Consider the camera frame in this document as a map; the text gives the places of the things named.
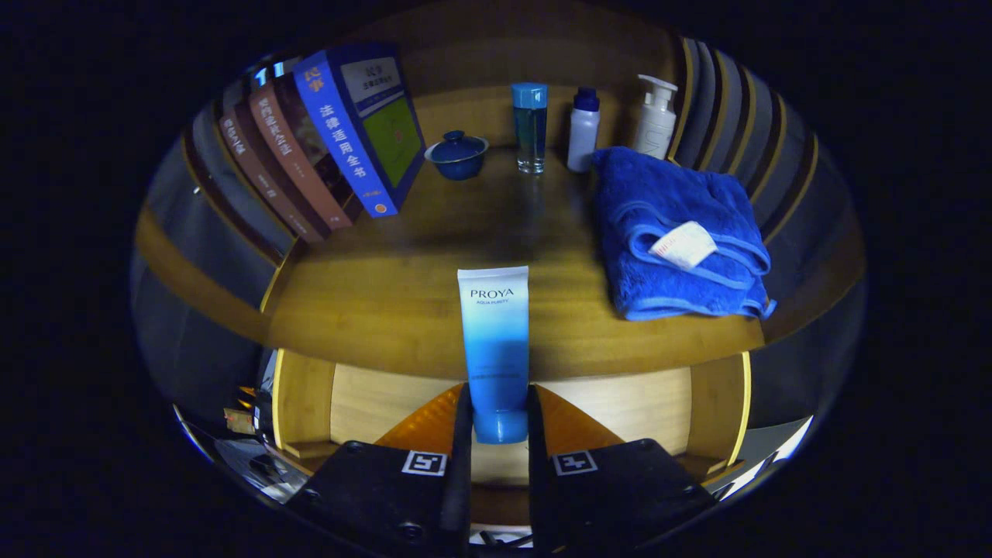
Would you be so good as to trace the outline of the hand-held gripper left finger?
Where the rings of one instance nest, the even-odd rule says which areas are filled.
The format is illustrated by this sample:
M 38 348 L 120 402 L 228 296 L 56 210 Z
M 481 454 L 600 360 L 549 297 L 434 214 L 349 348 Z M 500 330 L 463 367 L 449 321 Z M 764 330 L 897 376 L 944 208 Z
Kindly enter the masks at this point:
M 344 443 L 287 510 L 357 555 L 465 555 L 473 430 L 458 384 L 378 442 Z

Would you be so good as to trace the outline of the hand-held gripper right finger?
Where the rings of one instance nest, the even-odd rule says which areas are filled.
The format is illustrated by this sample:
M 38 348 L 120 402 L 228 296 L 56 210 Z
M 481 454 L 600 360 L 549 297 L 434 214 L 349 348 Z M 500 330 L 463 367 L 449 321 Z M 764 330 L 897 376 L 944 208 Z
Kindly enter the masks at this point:
M 555 392 L 527 398 L 539 555 L 647 555 L 716 501 L 656 440 L 621 440 Z

